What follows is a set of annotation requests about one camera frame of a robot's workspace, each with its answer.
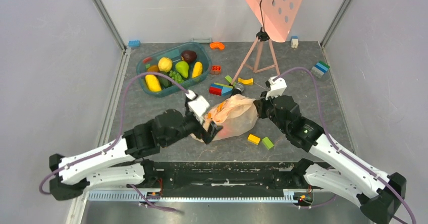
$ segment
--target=translucent bag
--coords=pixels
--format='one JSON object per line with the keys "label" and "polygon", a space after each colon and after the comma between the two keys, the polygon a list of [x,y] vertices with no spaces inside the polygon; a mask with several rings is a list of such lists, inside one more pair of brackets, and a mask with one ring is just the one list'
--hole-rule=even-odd
{"label": "translucent bag", "polygon": [[223,126],[213,141],[242,135],[251,130],[257,121],[254,99],[236,94],[214,106],[205,115],[203,127],[207,130],[211,121]]}

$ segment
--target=tripod leg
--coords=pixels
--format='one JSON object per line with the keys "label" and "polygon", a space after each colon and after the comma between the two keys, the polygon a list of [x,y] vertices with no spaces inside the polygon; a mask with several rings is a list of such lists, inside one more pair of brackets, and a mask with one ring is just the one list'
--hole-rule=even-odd
{"label": "tripod leg", "polygon": [[280,69],[278,68],[277,57],[275,56],[274,45],[272,45],[272,41],[269,39],[269,47],[271,48],[272,58],[274,59],[275,69],[277,70],[277,75],[280,74]]}
{"label": "tripod leg", "polygon": [[258,43],[258,47],[257,47],[257,56],[255,57],[255,63],[254,63],[254,69],[253,72],[255,73],[258,69],[258,63],[260,62],[260,57],[261,57],[261,51],[263,50],[263,45],[264,42],[260,41]]}
{"label": "tripod leg", "polygon": [[245,63],[247,62],[247,60],[250,58],[251,53],[253,52],[255,45],[258,42],[258,38],[256,37],[255,41],[253,42],[253,45],[251,45],[250,50],[247,53],[247,56],[245,56],[244,61],[242,61],[241,66],[239,66],[238,71],[236,71],[235,76],[232,79],[231,84],[233,85],[233,83],[235,83],[236,79],[238,78],[239,73],[241,72],[242,68],[244,67]]}

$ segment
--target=white wall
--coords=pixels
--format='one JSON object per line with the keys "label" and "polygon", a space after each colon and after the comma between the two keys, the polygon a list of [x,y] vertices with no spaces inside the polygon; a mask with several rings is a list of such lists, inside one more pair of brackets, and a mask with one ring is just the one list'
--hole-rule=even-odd
{"label": "white wall", "polygon": [[[254,41],[260,30],[245,0],[102,1],[126,42]],[[303,0],[290,35],[321,41],[342,1]]]}
{"label": "white wall", "polygon": [[0,15],[0,222],[64,223],[70,201],[38,185],[51,154],[96,145],[121,52],[91,0],[0,0]]}
{"label": "white wall", "polygon": [[[428,219],[428,0],[354,0],[326,47],[359,155],[407,178],[406,201]],[[408,223],[404,207],[398,216]]]}

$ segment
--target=pink perforated panel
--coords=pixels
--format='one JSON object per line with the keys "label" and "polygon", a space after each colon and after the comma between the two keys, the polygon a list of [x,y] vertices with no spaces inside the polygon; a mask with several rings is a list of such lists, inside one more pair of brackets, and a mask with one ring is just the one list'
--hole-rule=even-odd
{"label": "pink perforated panel", "polygon": [[[246,1],[262,24],[260,0]],[[271,40],[284,42],[287,39],[301,2],[302,0],[263,0],[261,10],[264,27]]]}

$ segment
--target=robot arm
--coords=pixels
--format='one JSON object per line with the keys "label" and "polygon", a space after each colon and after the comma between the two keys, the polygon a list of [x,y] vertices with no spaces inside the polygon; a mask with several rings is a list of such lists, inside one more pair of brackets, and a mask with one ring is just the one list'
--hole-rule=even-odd
{"label": "robot arm", "polygon": [[[209,109],[209,103],[202,96],[189,91],[186,94],[185,108],[184,116],[175,109],[169,109],[126,131],[110,150],[105,151],[114,141],[76,156],[50,156],[51,171],[64,168],[50,180],[50,192],[56,200],[67,200],[94,188],[155,182],[156,178],[151,177],[154,176],[152,161],[144,160],[129,166],[115,165],[159,153],[161,147],[170,146],[192,133],[208,144],[223,128],[214,122],[210,123],[207,131],[202,127],[203,116]],[[99,152],[101,154],[87,159]],[[85,161],[71,164],[80,159]]]}
{"label": "robot arm", "polygon": [[[287,87],[284,79],[274,81],[274,78],[266,82],[270,91],[263,92],[261,99],[254,102],[258,117],[269,118],[291,144],[319,157],[341,173],[330,172],[302,159],[292,170],[295,182],[300,186],[313,185],[331,191],[357,205],[372,221],[389,223],[401,202],[378,178],[386,180],[403,198],[406,179],[399,173],[388,175],[373,167],[330,136],[331,143],[321,126],[301,115],[299,105],[291,96],[282,95]],[[362,165],[377,176],[370,175]]]}

